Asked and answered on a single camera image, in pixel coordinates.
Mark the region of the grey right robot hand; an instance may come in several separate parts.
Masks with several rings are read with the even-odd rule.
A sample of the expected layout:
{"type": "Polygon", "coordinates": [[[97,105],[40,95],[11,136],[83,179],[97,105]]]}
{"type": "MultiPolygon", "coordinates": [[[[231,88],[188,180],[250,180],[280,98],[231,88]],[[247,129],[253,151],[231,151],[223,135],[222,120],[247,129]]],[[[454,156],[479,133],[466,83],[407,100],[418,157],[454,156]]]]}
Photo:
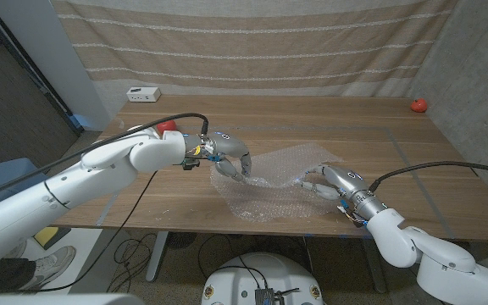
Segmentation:
{"type": "Polygon", "coordinates": [[[387,206],[369,190],[362,176],[350,169],[321,164],[312,168],[311,172],[321,174],[332,186],[306,181],[299,181],[299,186],[327,200],[340,198],[352,202],[354,211],[363,219],[371,220],[376,214],[387,209],[387,206]]]}

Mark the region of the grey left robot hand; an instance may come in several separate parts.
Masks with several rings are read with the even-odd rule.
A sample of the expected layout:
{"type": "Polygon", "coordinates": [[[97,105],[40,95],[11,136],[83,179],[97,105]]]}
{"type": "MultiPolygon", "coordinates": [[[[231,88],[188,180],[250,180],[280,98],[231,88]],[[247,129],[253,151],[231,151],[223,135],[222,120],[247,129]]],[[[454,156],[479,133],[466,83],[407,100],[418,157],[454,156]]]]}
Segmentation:
{"type": "Polygon", "coordinates": [[[214,163],[223,176],[241,182],[250,177],[251,154],[246,144],[236,136],[224,132],[205,135],[184,135],[186,152],[184,168],[198,166],[202,159],[214,163]]]}

